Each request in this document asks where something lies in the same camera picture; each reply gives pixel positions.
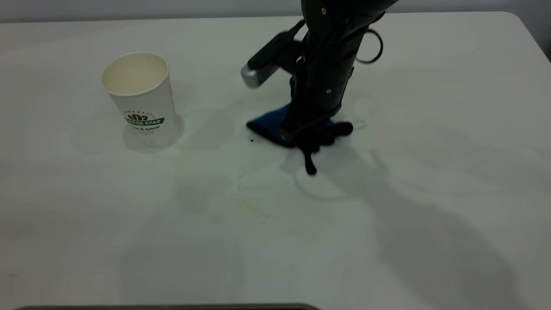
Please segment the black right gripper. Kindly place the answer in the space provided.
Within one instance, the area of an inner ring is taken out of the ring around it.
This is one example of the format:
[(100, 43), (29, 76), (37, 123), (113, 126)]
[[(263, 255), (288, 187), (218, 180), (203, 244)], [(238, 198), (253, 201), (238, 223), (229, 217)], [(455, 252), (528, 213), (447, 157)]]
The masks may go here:
[(305, 15), (308, 32), (302, 41), (302, 61), (293, 76), (294, 96), (280, 125), (283, 141), (323, 129), (342, 106), (370, 15)]

